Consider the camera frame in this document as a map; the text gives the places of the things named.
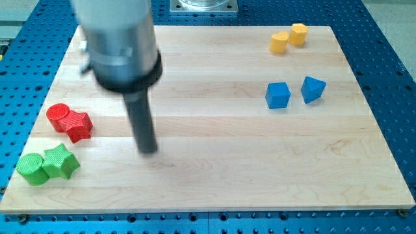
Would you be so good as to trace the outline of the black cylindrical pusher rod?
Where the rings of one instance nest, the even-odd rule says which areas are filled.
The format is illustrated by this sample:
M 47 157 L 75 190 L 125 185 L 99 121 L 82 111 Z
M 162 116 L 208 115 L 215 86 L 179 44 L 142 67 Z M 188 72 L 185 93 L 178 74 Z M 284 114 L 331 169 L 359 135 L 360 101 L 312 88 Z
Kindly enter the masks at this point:
M 124 94 L 124 103 L 139 152 L 155 153 L 158 149 L 148 100 L 148 91 Z

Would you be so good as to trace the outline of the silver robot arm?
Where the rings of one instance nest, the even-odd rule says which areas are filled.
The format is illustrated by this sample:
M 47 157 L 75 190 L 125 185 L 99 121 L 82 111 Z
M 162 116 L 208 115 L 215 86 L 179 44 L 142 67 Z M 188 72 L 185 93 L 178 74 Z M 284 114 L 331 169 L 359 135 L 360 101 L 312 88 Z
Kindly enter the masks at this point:
M 161 77 L 151 3 L 147 0 L 72 0 L 97 82 L 124 98 L 136 145 L 157 151 L 148 88 Z

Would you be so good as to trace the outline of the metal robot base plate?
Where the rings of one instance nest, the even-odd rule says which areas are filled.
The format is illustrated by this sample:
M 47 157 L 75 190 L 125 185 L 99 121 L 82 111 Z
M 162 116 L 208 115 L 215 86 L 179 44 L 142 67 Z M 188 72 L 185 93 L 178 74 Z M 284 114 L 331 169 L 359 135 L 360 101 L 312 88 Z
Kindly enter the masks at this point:
M 237 0 L 170 0 L 170 13 L 176 15 L 236 15 Z

